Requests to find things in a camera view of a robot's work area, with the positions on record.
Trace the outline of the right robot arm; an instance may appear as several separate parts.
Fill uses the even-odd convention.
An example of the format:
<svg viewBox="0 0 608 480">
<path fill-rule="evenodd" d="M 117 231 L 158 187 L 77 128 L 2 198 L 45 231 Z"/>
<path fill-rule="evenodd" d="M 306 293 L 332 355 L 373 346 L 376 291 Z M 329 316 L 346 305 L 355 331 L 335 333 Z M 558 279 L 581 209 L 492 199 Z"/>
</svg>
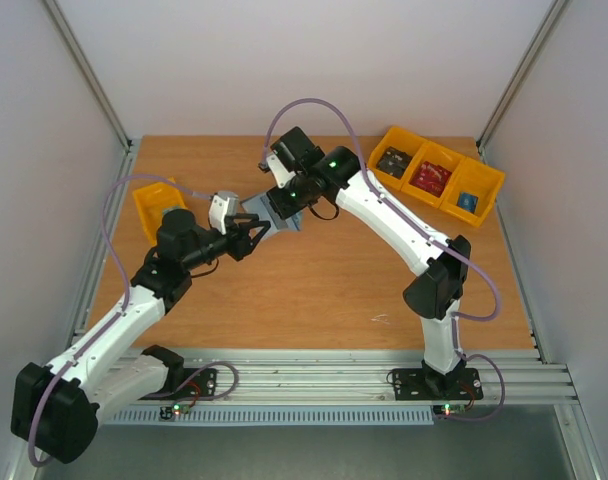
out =
<svg viewBox="0 0 608 480">
<path fill-rule="evenodd" d="M 281 219 L 325 198 L 363 222 L 402 258 L 415 276 L 403 299 L 422 324 L 424 387 L 433 399 L 455 391 L 465 369 L 455 312 L 468 274 L 468 240 L 449 239 L 422 223 L 373 175 L 363 173 L 350 149 L 339 146 L 325 153 L 298 127 L 269 147 L 265 167 L 276 181 L 268 202 Z"/>
</svg>

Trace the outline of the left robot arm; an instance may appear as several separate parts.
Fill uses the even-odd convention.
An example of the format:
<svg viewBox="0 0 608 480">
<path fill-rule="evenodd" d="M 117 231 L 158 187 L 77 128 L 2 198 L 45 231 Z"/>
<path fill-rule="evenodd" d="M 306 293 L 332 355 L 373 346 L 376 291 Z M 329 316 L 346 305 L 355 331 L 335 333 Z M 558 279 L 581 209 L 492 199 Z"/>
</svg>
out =
<svg viewBox="0 0 608 480">
<path fill-rule="evenodd" d="M 107 373 L 131 344 L 160 321 L 192 285 L 193 269 L 222 255 L 250 255 L 271 224 L 256 214 L 225 216 L 220 229 L 199 226 L 192 212 L 166 213 L 157 244 L 130 280 L 116 305 L 77 343 L 44 366 L 27 364 L 17 375 L 11 431 L 37 454 L 70 463 L 94 439 L 98 427 L 139 399 L 173 398 L 192 380 L 182 356 L 153 345 L 116 375 Z"/>
</svg>

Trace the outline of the teal leather card holder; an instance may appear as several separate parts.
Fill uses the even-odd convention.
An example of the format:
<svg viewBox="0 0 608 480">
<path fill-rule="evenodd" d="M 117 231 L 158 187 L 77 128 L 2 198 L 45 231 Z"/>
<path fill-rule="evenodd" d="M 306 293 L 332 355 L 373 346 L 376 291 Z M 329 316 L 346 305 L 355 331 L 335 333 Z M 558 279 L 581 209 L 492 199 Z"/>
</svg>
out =
<svg viewBox="0 0 608 480">
<path fill-rule="evenodd" d="M 284 232 L 299 232 L 301 230 L 302 213 L 296 213 L 288 219 L 281 219 L 270 205 L 266 192 L 253 195 L 241 202 L 242 209 L 249 214 L 257 214 L 261 220 L 270 222 L 270 228 L 261 242 Z"/>
</svg>

